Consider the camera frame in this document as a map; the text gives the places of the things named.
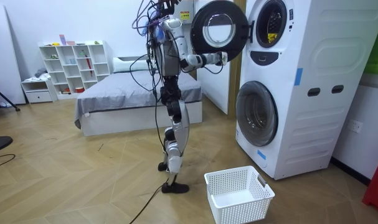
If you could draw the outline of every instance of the gray bedsheet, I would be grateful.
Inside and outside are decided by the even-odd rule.
[[[152,88],[152,78],[148,71],[133,72],[133,76],[148,90]],[[189,74],[180,74],[178,84],[186,103],[201,101],[200,83]],[[161,83],[157,86],[158,96],[160,87]],[[79,118],[84,114],[155,105],[154,95],[136,84],[130,73],[114,73],[79,95],[75,104],[75,125],[81,128]]]

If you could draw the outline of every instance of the wooden floor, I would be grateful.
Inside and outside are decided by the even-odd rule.
[[[167,179],[157,171],[155,129],[86,138],[73,125],[74,103],[0,109],[0,135],[14,139],[0,155],[17,155],[0,167],[0,224],[129,223]],[[136,223],[213,223],[204,173],[247,165],[260,171],[234,135],[235,121],[204,100],[204,122],[191,126],[178,177],[190,192],[158,193]],[[378,223],[378,210],[361,203],[366,187],[332,165],[277,182],[261,174],[276,197],[256,223]]]

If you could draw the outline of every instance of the power outlet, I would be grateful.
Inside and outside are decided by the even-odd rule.
[[[362,129],[362,126],[363,126],[363,123],[360,122],[360,121],[355,121],[355,120],[352,120],[350,119],[348,121],[348,126],[347,128],[355,133],[360,133],[361,132],[361,129]]]

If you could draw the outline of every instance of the humanoid robot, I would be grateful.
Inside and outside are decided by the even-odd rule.
[[[172,126],[165,129],[163,144],[164,160],[158,171],[167,170],[169,178],[161,187],[163,193],[186,193],[189,186],[176,182],[182,166],[184,149],[189,139],[189,115],[177,81],[180,72],[190,72],[205,65],[227,63],[227,53],[189,54],[184,37],[182,22],[173,16],[174,5],[181,0],[158,0],[150,8],[154,11],[144,26],[148,36],[148,63],[155,63],[161,76],[161,103],[166,106]]]

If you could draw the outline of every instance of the pillow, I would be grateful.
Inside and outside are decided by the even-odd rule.
[[[114,70],[113,73],[118,72],[129,72],[131,64],[137,59],[134,57],[127,57],[127,58],[113,58],[113,65]],[[141,70],[149,70],[146,62],[146,58],[138,60],[135,62],[134,65],[131,67],[131,71],[141,71]]]

